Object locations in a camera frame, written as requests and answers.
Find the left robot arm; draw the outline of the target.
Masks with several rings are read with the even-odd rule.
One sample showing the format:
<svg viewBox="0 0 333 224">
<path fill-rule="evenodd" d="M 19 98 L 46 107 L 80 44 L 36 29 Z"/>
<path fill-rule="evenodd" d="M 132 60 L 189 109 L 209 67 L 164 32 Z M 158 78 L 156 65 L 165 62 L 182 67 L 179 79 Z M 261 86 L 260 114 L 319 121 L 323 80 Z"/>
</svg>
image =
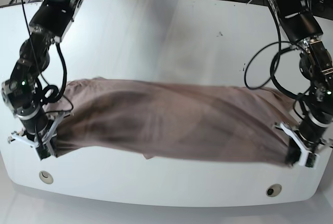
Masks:
<svg viewBox="0 0 333 224">
<path fill-rule="evenodd" d="M 264 0 L 273 17 L 278 52 L 270 66 L 270 78 L 285 96 L 299 103 L 302 116 L 297 127 L 280 123 L 278 128 L 289 136 L 285 163 L 315 168 L 322 151 L 332 147 L 323 134 L 332 124 L 332 58 L 322 43 L 323 31 L 313 16 L 311 0 Z M 299 69 L 309 80 L 309 88 L 294 94 L 282 87 L 275 77 L 280 57 L 298 49 Z"/>
</svg>

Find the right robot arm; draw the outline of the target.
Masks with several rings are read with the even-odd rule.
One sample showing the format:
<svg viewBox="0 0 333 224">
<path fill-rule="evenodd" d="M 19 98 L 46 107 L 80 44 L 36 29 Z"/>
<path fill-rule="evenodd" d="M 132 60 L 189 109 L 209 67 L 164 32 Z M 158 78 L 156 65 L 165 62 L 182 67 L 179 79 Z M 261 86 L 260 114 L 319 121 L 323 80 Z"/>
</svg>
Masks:
<svg viewBox="0 0 333 224">
<path fill-rule="evenodd" d="M 60 49 L 83 0 L 43 0 L 31 21 L 26 23 L 28 39 L 21 45 L 19 59 L 2 83 L 2 97 L 13 115 L 20 119 L 26 142 L 44 147 L 53 137 L 50 120 L 43 107 L 58 102 L 66 88 L 67 68 Z M 49 47 L 56 46 L 63 68 L 62 85 L 42 87 L 39 77 L 49 65 Z"/>
</svg>

